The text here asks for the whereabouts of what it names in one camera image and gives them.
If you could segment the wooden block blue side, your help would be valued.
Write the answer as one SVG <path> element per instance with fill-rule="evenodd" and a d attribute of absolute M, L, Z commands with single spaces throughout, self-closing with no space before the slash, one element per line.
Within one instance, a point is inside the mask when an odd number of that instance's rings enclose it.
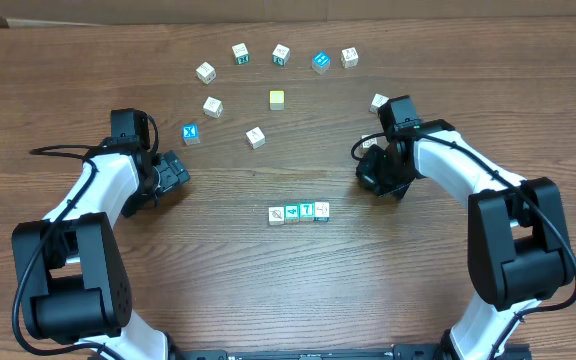
<path fill-rule="evenodd" d="M 317 222 L 328 222 L 330 219 L 330 204 L 328 202 L 314 203 L 314 220 Z"/>

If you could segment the green 7 wooden block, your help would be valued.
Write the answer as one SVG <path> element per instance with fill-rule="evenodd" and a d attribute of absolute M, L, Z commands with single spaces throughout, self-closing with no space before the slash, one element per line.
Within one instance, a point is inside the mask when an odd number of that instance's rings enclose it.
<path fill-rule="evenodd" d="M 300 222 L 307 222 L 313 221 L 315 214 L 314 214 L 314 203 L 313 202 L 302 202 L 299 204 L 299 221 Z"/>

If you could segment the green 4 wooden block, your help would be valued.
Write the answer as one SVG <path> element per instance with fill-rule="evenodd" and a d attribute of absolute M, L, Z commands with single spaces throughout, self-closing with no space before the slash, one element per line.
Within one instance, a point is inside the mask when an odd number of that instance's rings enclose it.
<path fill-rule="evenodd" d="M 286 224 L 291 224 L 291 223 L 298 223 L 299 220 L 300 220 L 299 205 L 286 204 L 284 206 L 284 222 Z"/>

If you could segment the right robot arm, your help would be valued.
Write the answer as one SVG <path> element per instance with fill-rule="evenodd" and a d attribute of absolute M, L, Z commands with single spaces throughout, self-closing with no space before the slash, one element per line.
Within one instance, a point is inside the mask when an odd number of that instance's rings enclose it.
<path fill-rule="evenodd" d="M 546 177 L 527 180 L 469 146 L 443 119 L 425 122 L 408 95 L 376 95 L 381 148 L 359 141 L 359 184 L 402 199 L 429 178 L 468 215 L 467 265 L 474 295 L 462 318 L 436 344 L 395 344 L 392 359 L 529 359 L 527 344 L 509 339 L 525 317 L 576 302 L 576 256 L 560 191 Z"/>

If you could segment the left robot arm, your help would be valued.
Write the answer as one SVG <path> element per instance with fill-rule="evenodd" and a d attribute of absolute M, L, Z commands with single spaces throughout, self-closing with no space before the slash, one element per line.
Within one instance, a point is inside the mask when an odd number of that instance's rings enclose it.
<path fill-rule="evenodd" d="M 53 210 L 12 233 L 12 332 L 36 356 L 90 349 L 97 359 L 179 359 L 171 336 L 134 310 L 113 228 L 190 176 L 174 152 L 159 152 L 152 116 L 127 108 L 112 111 L 110 122 L 110 135 L 97 145 L 32 152 L 77 159 L 82 173 Z"/>

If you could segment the leaf drawing wooden block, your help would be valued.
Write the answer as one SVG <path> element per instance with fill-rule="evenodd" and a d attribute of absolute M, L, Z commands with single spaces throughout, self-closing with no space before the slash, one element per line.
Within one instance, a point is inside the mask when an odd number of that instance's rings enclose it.
<path fill-rule="evenodd" d="M 285 210 L 283 206 L 268 208 L 268 223 L 271 226 L 283 225 L 285 223 Z"/>

